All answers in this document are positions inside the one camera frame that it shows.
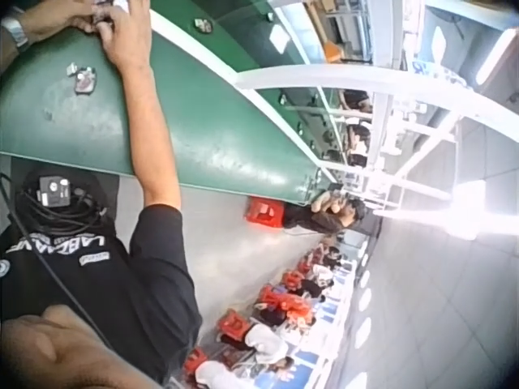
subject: black t-shirt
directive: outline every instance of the black t-shirt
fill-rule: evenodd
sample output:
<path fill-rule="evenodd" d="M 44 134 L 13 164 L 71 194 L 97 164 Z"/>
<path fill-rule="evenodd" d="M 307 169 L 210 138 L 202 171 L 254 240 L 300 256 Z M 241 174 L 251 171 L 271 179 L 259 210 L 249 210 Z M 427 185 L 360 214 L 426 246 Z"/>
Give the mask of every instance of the black t-shirt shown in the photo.
<path fill-rule="evenodd" d="M 2 321 L 42 314 L 55 304 L 68 305 L 79 314 L 24 239 L 5 245 L 8 234 L 9 230 L 0 238 L 8 247 L 0 246 Z M 35 250 L 121 357 L 159 383 L 182 366 L 197 341 L 201 317 L 177 209 L 146 207 L 129 254 L 114 235 L 32 237 Z"/>

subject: bright light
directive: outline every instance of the bright light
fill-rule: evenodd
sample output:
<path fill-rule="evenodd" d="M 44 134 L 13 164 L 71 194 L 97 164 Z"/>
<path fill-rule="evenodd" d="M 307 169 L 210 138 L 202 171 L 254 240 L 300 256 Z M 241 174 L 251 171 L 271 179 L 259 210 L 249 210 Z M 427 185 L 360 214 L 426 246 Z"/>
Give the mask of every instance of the bright light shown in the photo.
<path fill-rule="evenodd" d="M 364 256 L 364 254 L 366 253 L 366 249 L 367 249 L 367 240 L 362 242 L 360 249 L 358 249 L 357 256 L 359 258 L 362 258 Z"/>
<path fill-rule="evenodd" d="M 367 260 L 370 258 L 368 254 L 364 254 L 362 257 L 362 262 L 360 263 L 360 266 L 366 266 Z"/>
<path fill-rule="evenodd" d="M 501 34 L 494 48 L 481 66 L 481 69 L 479 69 L 479 72 L 476 74 L 476 83 L 478 83 L 478 85 L 487 81 L 488 76 L 494 70 L 497 62 L 503 57 L 504 51 L 508 48 L 510 43 L 512 43 L 516 35 L 517 33 L 514 28 L 510 28 Z"/>
<path fill-rule="evenodd" d="M 369 279 L 370 279 L 370 274 L 371 274 L 370 271 L 366 270 L 364 272 L 364 274 L 362 274 L 362 277 L 360 277 L 359 285 L 361 288 L 366 288 L 367 281 L 369 281 Z"/>
<path fill-rule="evenodd" d="M 481 230 L 485 212 L 484 180 L 465 182 L 453 191 L 453 202 L 446 213 L 445 231 L 454 237 L 473 241 Z"/>
<path fill-rule="evenodd" d="M 367 388 L 367 374 L 362 372 L 355 376 L 350 381 L 345 389 L 366 389 Z"/>
<path fill-rule="evenodd" d="M 279 54 L 283 54 L 285 52 L 286 45 L 290 42 L 289 34 L 287 34 L 285 29 L 279 24 L 274 24 L 268 39 L 270 39 Z"/>
<path fill-rule="evenodd" d="M 371 332 L 371 318 L 366 318 L 364 323 L 357 330 L 357 334 L 355 334 L 355 348 L 359 349 L 362 347 L 364 343 L 366 343 L 367 338 L 370 336 Z"/>
<path fill-rule="evenodd" d="M 444 59 L 445 50 L 447 49 L 447 41 L 445 35 L 439 26 L 436 26 L 435 34 L 432 36 L 432 57 L 436 63 L 441 63 Z"/>
<path fill-rule="evenodd" d="M 367 306 L 370 305 L 371 302 L 371 289 L 368 288 L 364 291 L 362 294 L 362 297 L 360 297 L 360 300 L 358 301 L 358 310 L 361 312 L 364 312 L 367 308 Z"/>

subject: red plastic stool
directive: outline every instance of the red plastic stool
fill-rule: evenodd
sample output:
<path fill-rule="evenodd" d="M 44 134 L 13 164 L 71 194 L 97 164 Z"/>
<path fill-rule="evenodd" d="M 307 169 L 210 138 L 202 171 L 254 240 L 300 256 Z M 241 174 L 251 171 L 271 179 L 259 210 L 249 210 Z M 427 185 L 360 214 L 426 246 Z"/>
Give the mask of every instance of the red plastic stool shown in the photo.
<path fill-rule="evenodd" d="M 228 310 L 218 321 L 218 330 L 238 342 L 241 342 L 252 324 L 235 310 Z"/>
<path fill-rule="evenodd" d="M 187 376 L 195 375 L 196 369 L 204 362 L 207 362 L 207 360 L 207 355 L 204 354 L 200 347 L 193 348 L 193 351 L 190 352 L 184 363 L 184 373 L 186 373 Z"/>
<path fill-rule="evenodd" d="M 301 281 L 304 278 L 304 275 L 301 274 L 299 271 L 286 271 L 285 274 L 283 274 L 283 277 L 281 278 L 281 283 L 288 289 L 288 290 L 298 290 L 301 288 Z"/>
<path fill-rule="evenodd" d="M 269 306 L 277 306 L 279 303 L 279 293 L 274 292 L 274 287 L 267 284 L 259 292 L 258 301 Z"/>
<path fill-rule="evenodd" d="M 251 197 L 251 205 L 245 219 L 274 229 L 283 228 L 285 205 L 281 201 Z"/>

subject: red chair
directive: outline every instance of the red chair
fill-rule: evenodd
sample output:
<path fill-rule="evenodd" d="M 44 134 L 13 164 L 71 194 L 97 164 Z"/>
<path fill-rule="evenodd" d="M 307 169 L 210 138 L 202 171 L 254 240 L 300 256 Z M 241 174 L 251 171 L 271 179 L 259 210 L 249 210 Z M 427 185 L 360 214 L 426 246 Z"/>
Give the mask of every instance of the red chair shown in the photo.
<path fill-rule="evenodd" d="M 225 316 L 218 321 L 218 330 L 228 337 L 241 342 L 252 324 L 235 310 L 228 310 Z"/>
<path fill-rule="evenodd" d="M 193 351 L 187 356 L 186 362 L 184 363 L 184 373 L 190 377 L 195 375 L 196 370 L 204 362 L 207 362 L 208 357 L 204 354 L 200 347 L 193 348 Z"/>
<path fill-rule="evenodd" d="M 245 219 L 251 223 L 282 229 L 284 213 L 285 205 L 281 201 L 251 197 L 251 205 Z"/>

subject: workbench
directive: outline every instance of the workbench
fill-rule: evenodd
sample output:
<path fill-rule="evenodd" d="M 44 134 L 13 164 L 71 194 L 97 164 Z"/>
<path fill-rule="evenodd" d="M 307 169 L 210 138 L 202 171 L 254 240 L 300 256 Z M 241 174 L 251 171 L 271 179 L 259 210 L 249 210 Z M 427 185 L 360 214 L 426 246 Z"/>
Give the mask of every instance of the workbench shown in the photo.
<path fill-rule="evenodd" d="M 156 0 L 152 8 L 229 59 L 235 70 L 258 66 L 219 24 L 211 35 L 198 34 L 194 18 L 211 18 L 194 3 Z M 96 69 L 92 95 L 75 94 L 74 80 L 66 75 L 72 62 Z M 252 103 L 157 34 L 152 67 L 183 185 L 308 201 L 315 165 Z M 279 106 L 280 91 L 261 94 L 297 127 L 302 119 Z M 133 174 L 121 80 L 95 36 L 67 29 L 18 58 L 2 83 L 0 118 L 1 153 Z M 304 136 L 307 142 L 317 138 L 314 131 Z M 324 178 L 322 186 L 327 184 Z"/>

